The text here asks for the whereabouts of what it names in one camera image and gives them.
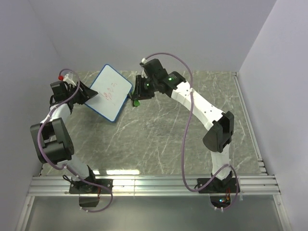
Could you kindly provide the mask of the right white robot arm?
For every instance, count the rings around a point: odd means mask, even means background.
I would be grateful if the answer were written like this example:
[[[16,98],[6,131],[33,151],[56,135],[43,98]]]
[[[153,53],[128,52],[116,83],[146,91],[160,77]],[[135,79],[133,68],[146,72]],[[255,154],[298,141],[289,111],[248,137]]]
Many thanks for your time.
[[[140,100],[151,99],[156,92],[167,95],[190,111],[207,130],[203,137],[205,147],[211,152],[212,186],[217,192],[224,192],[233,177],[229,150],[234,131],[234,115],[223,112],[196,92],[180,73],[168,73],[158,59],[142,59],[143,73],[137,75],[135,88],[128,95],[132,106],[139,106]]]

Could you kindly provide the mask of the green whiteboard eraser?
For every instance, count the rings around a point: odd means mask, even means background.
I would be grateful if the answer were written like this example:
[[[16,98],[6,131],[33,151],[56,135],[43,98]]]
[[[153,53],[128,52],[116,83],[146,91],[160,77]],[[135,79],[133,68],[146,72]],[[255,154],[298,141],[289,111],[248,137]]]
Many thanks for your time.
[[[133,105],[133,107],[138,107],[138,106],[140,106],[140,102],[138,100],[134,100],[132,102],[132,105]]]

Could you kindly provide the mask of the blue framed whiteboard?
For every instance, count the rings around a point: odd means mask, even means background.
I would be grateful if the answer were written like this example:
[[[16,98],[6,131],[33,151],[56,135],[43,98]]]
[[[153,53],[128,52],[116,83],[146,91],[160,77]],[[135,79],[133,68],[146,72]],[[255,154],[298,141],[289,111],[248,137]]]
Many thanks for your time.
[[[110,122],[115,122],[132,87],[131,82],[105,64],[90,86],[98,94],[88,100],[86,106]]]

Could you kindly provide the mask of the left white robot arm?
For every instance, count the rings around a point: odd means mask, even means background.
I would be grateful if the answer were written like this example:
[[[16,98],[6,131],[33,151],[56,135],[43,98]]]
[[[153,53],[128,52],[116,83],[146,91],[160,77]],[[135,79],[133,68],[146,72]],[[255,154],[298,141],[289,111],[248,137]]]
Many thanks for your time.
[[[57,170],[67,169],[72,177],[63,175],[71,187],[79,193],[93,193],[97,180],[92,169],[74,155],[75,149],[65,121],[72,114],[74,104],[83,105],[98,92],[81,81],[76,85],[64,80],[51,83],[50,111],[38,124],[30,127],[30,133],[41,163],[48,163]]]

